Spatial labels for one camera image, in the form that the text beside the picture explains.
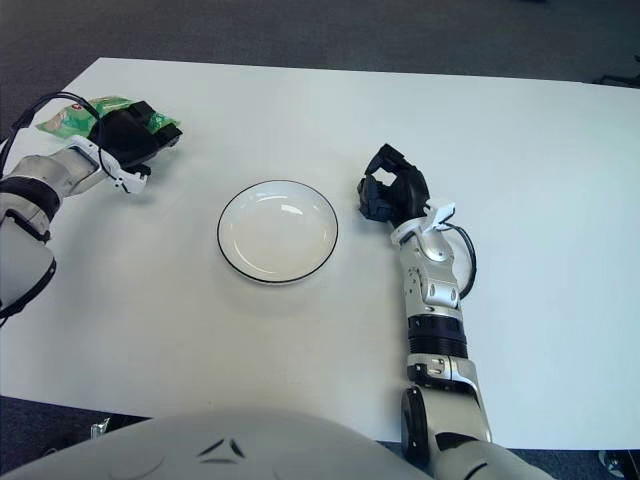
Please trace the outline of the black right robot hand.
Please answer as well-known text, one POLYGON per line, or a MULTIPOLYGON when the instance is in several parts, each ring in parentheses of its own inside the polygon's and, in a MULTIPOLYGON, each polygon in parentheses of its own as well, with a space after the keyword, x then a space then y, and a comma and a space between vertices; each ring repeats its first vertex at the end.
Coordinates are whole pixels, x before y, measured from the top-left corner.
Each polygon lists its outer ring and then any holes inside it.
POLYGON ((357 186, 357 193, 359 211, 366 219, 391 223, 395 228, 423 217, 430 199, 423 174, 389 144, 384 144, 371 159, 357 186), (380 169, 395 176, 390 185, 374 177, 380 169))

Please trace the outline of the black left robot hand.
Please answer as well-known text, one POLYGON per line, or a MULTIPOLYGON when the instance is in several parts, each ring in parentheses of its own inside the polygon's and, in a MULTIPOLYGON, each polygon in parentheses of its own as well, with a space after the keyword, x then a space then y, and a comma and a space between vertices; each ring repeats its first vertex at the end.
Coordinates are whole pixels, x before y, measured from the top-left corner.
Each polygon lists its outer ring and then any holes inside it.
POLYGON ((177 122, 154 110, 145 101, 105 114, 88 138, 97 143, 129 173, 150 174, 146 162, 176 145, 182 136, 177 122))

